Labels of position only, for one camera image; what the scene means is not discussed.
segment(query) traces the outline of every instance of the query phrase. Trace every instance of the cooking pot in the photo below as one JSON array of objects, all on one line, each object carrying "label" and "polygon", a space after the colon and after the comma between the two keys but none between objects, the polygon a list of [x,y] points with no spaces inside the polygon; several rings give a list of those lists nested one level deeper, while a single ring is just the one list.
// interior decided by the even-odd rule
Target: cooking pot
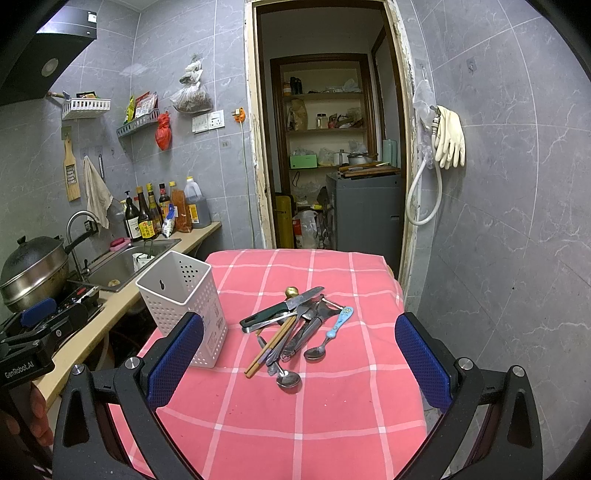
[{"label": "cooking pot", "polygon": [[38,236],[27,242],[26,237],[20,237],[18,248],[4,262],[0,274],[4,305],[21,312],[58,295],[70,273],[68,254],[85,238],[81,235],[64,248],[62,239]]},{"label": "cooking pot", "polygon": [[377,155],[370,155],[369,153],[350,153],[347,155],[349,165],[364,165],[366,163],[374,162],[378,159]]}]

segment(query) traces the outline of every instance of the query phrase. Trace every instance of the power cord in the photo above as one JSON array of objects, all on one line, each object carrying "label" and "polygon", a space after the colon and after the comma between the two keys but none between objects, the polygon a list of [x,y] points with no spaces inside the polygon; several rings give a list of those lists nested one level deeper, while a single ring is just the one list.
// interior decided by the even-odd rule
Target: power cord
[{"label": "power cord", "polygon": [[240,124],[240,132],[242,133],[242,157],[244,159],[244,175],[246,178],[246,204],[248,205],[248,218],[251,221],[251,248],[255,248],[255,227],[252,221],[252,209],[251,209],[251,191],[248,185],[248,166],[246,163],[246,143],[244,141],[244,127],[243,123],[246,120],[246,113],[244,108],[240,107],[232,112],[234,120]]}]

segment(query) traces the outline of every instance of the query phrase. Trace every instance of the jar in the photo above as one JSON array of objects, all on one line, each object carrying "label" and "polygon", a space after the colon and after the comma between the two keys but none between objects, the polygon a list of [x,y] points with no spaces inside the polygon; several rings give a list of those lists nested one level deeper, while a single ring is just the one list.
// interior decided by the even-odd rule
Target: jar
[{"label": "jar", "polygon": [[316,115],[316,128],[328,128],[329,127],[329,120],[326,118],[326,113],[319,113]]}]

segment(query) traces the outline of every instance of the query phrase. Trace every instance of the plastic bag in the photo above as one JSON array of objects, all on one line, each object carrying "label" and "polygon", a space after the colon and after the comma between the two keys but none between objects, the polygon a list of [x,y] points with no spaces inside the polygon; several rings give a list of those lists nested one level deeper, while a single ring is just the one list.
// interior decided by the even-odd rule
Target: plastic bag
[{"label": "plastic bag", "polygon": [[184,86],[177,93],[171,95],[173,106],[182,113],[199,113],[211,110],[213,101],[201,86],[201,60],[193,55],[191,63],[185,67],[185,74],[179,79]]},{"label": "plastic bag", "polygon": [[155,137],[160,150],[166,150],[170,146],[173,131],[170,129],[170,115],[168,112],[158,115],[158,128]]},{"label": "plastic bag", "polygon": [[308,112],[306,104],[299,99],[291,101],[291,109],[294,114],[295,130],[308,130]]},{"label": "plastic bag", "polygon": [[318,165],[321,167],[331,167],[335,158],[335,152],[322,147],[318,152]]},{"label": "plastic bag", "polygon": [[304,210],[293,217],[295,244],[297,248],[318,248],[316,212]]},{"label": "plastic bag", "polygon": [[168,212],[165,213],[166,217],[164,218],[164,223],[162,225],[162,234],[165,238],[168,238],[174,232],[174,205],[172,202],[168,204]]}]

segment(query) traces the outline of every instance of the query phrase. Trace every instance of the red plastic bag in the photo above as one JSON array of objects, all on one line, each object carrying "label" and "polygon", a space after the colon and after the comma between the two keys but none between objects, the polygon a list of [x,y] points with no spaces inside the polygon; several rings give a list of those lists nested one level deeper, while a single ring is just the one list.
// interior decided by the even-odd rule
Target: red plastic bag
[{"label": "red plastic bag", "polygon": [[173,132],[170,129],[170,115],[168,112],[158,115],[158,129],[156,130],[156,143],[160,150],[166,150],[173,139]]}]

